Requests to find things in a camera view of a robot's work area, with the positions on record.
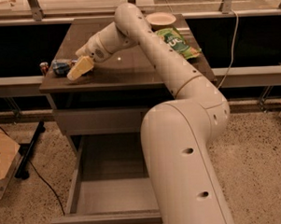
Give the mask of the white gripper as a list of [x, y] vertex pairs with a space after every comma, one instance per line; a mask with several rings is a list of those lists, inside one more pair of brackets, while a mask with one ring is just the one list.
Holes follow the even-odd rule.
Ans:
[[67, 74], [70, 80], [76, 80], [91, 71], [93, 61], [103, 63], [111, 56], [101, 43], [99, 34], [93, 35], [84, 46], [77, 50], [76, 55], [80, 58]]

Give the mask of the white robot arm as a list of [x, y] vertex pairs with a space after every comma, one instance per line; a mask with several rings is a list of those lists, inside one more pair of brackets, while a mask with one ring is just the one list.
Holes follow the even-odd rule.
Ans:
[[163, 224], [235, 224], [206, 150], [228, 124], [224, 95], [182, 55], [152, 32], [141, 10], [121, 4], [113, 22], [77, 50], [67, 77], [138, 44], [173, 95], [154, 105], [140, 133], [148, 175]]

